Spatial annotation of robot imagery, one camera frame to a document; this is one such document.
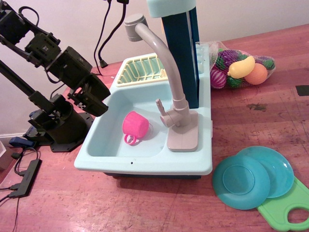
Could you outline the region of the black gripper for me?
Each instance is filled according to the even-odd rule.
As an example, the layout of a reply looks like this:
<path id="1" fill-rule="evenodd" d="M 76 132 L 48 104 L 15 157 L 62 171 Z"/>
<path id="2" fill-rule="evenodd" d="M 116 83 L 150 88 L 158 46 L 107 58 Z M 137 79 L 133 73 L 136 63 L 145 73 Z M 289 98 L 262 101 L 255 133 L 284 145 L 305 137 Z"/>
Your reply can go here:
<path id="1" fill-rule="evenodd" d="M 47 71 L 70 88 L 68 98 L 93 116 L 108 110 L 103 101 L 110 96 L 109 89 L 94 74 L 92 66 L 72 47 L 67 47 L 47 66 Z"/>

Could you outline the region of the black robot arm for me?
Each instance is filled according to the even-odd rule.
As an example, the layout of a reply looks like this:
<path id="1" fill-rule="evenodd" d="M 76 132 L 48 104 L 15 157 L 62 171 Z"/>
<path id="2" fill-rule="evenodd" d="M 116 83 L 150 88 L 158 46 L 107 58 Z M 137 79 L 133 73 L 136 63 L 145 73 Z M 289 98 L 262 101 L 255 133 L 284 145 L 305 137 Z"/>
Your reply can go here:
<path id="1" fill-rule="evenodd" d="M 53 93 L 45 97 L 32 88 L 5 63 L 0 72 L 37 107 L 29 116 L 30 128 L 24 138 L 38 146 L 47 145 L 53 152 L 72 151 L 85 139 L 93 118 L 108 110 L 104 100 L 109 89 L 92 66 L 75 49 L 60 48 L 53 33 L 26 18 L 25 7 L 13 9 L 5 0 L 0 3 L 0 43 L 36 68 L 41 68 L 51 83 L 69 88 L 66 96 Z"/>

